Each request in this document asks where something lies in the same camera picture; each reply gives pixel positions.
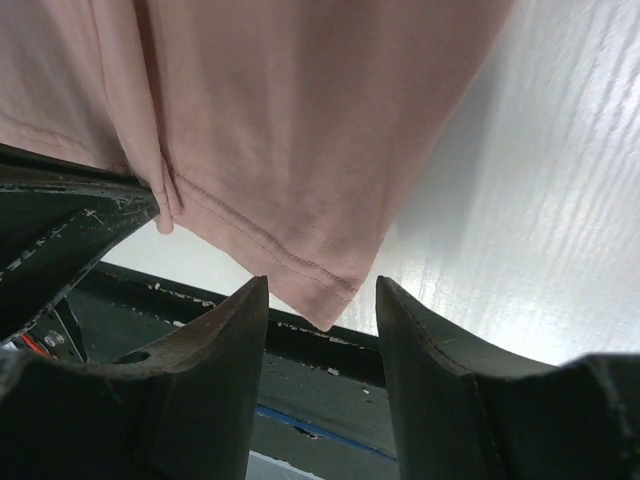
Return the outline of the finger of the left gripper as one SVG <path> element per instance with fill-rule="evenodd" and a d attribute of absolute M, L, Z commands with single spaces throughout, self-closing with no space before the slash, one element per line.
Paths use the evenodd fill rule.
<path fill-rule="evenodd" d="M 29 330 L 159 206 L 131 176 L 1 148 L 1 337 Z"/>

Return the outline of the pink t shirt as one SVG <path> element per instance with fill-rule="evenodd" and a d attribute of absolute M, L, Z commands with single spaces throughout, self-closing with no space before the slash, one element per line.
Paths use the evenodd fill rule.
<path fill-rule="evenodd" d="M 1 140 L 153 192 L 330 329 L 508 1 L 5 1 Z"/>

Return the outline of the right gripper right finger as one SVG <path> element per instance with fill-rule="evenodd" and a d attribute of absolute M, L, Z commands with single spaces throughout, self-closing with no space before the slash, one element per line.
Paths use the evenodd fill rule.
<path fill-rule="evenodd" d="M 404 479 L 635 479 L 639 358 L 551 366 L 503 350 L 376 282 L 376 317 Z"/>

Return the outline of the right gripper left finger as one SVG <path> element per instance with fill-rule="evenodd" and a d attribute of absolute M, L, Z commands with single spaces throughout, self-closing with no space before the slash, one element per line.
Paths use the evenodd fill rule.
<path fill-rule="evenodd" d="M 241 479 L 268 325 L 255 277 L 107 364 L 1 354 L 5 479 Z"/>

